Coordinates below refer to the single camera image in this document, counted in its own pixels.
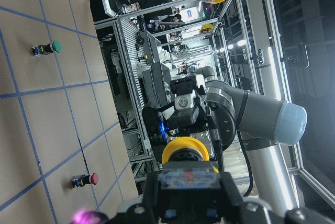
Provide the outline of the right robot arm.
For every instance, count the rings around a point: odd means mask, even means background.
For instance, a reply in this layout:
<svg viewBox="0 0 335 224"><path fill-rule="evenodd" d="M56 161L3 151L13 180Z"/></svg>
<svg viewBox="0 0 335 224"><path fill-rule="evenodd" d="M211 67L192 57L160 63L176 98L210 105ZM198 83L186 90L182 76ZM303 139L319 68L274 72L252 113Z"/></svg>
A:
<svg viewBox="0 0 335 224"><path fill-rule="evenodd" d="M280 146L293 146L302 138L307 125L303 107L232 87L217 80L209 66L183 71L162 89L171 99L142 109L159 162L172 138L191 137L200 143L200 156L222 164L223 151L238 138L259 197L278 214L297 207Z"/></svg>

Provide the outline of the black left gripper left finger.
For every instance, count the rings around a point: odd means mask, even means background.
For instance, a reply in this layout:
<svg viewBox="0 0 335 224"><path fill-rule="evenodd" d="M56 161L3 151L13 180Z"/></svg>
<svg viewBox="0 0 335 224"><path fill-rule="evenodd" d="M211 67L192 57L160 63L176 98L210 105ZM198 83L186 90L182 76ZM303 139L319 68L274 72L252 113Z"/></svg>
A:
<svg viewBox="0 0 335 224"><path fill-rule="evenodd" d="M158 173L147 175L141 206L141 223L167 223L165 213L168 206L166 193L161 188Z"/></svg>

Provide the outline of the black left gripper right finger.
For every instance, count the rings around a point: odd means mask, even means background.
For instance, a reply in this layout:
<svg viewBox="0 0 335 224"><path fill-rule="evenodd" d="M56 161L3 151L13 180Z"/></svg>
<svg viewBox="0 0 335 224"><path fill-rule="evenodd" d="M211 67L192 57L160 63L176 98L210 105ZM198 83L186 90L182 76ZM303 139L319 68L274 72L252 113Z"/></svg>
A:
<svg viewBox="0 0 335 224"><path fill-rule="evenodd" d="M242 196L228 172L219 173L219 210L217 223L248 223Z"/></svg>

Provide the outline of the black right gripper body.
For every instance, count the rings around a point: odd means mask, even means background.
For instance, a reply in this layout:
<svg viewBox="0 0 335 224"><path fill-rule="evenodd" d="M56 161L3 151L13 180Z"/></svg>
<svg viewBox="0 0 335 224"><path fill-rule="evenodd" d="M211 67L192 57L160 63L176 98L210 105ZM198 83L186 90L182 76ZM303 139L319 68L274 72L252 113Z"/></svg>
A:
<svg viewBox="0 0 335 224"><path fill-rule="evenodd" d="M217 128L210 108L204 101L205 78L189 75L169 84L172 101L162 107L149 102L142 109L142 118L154 157L163 160L163 150L170 137L190 137Z"/></svg>

